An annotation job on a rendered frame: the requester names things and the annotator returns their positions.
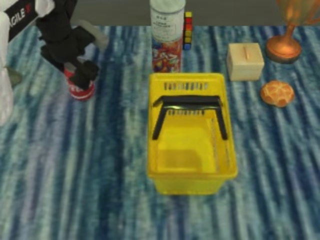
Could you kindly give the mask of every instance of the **blue wooden floor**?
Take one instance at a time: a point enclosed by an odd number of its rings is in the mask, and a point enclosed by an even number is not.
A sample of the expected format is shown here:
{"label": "blue wooden floor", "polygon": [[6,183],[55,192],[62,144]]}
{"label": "blue wooden floor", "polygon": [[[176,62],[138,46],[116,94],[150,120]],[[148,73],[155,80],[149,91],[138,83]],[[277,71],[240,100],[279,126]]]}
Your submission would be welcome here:
{"label": "blue wooden floor", "polygon": [[[71,99],[65,79],[40,58],[33,27],[9,48],[24,75],[15,108],[0,128],[1,240],[319,240],[320,28],[294,36],[293,65],[265,60],[260,81],[228,80],[231,42],[258,42],[283,27],[195,27],[185,72],[221,72],[239,174],[213,196],[169,197],[146,177],[149,27],[103,27],[105,52],[96,96]],[[296,91],[284,109],[262,103],[261,86],[279,79]]]}

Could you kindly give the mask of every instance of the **rubik's cube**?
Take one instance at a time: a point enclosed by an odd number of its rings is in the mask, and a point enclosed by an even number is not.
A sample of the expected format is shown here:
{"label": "rubik's cube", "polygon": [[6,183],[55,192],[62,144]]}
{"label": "rubik's cube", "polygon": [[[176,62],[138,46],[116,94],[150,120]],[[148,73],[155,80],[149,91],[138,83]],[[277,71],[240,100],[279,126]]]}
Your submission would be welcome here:
{"label": "rubik's cube", "polygon": [[183,50],[190,50],[192,43],[192,12],[184,13]]}

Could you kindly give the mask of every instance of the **yellow container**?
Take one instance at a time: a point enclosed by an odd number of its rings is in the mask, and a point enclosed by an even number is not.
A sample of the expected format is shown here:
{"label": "yellow container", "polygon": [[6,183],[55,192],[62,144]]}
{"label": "yellow container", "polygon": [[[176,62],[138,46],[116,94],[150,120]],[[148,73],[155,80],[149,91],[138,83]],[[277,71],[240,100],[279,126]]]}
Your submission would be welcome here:
{"label": "yellow container", "polygon": [[224,76],[151,74],[147,174],[157,191],[214,194],[237,172]]}

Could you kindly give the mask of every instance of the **copper goblet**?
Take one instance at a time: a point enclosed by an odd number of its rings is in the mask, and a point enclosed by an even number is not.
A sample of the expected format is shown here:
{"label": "copper goblet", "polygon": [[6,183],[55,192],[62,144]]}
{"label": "copper goblet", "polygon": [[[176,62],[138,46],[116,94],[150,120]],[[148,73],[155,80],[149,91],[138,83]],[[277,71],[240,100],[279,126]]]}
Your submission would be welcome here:
{"label": "copper goblet", "polygon": [[320,22],[314,19],[320,8],[320,0],[277,0],[282,17],[287,22],[284,35],[273,36],[266,43],[266,55],[274,62],[292,64],[300,56],[302,48],[292,35],[299,25],[312,25]]}

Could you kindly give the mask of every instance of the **white box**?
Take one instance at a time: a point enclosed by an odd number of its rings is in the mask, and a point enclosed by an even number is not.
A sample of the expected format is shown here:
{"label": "white box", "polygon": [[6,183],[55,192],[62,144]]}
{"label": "white box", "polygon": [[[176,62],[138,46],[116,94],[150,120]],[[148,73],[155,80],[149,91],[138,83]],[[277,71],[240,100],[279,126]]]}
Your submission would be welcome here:
{"label": "white box", "polygon": [[265,61],[258,43],[229,43],[226,65],[231,81],[256,81]]}

